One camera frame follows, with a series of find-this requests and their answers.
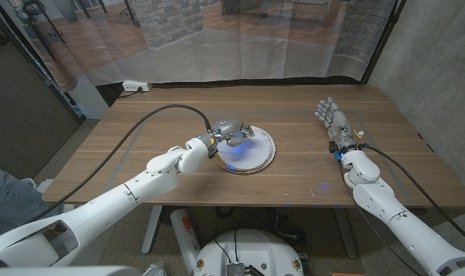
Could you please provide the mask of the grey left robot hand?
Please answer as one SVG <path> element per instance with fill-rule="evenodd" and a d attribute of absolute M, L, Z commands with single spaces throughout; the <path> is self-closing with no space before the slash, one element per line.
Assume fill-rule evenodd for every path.
<path fill-rule="evenodd" d="M 236 147 L 254 136 L 252 126 L 238 119 L 221 119 L 208 130 L 208 157 L 218 152 L 218 144 L 225 141 L 228 146 Z"/>

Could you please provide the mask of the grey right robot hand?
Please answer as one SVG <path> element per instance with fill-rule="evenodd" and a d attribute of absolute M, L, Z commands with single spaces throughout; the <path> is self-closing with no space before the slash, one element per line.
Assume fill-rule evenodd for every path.
<path fill-rule="evenodd" d="M 331 97 L 317 104 L 315 116 L 327 129 L 330 153 L 338 152 L 341 155 L 358 149 L 351 123 Z"/>

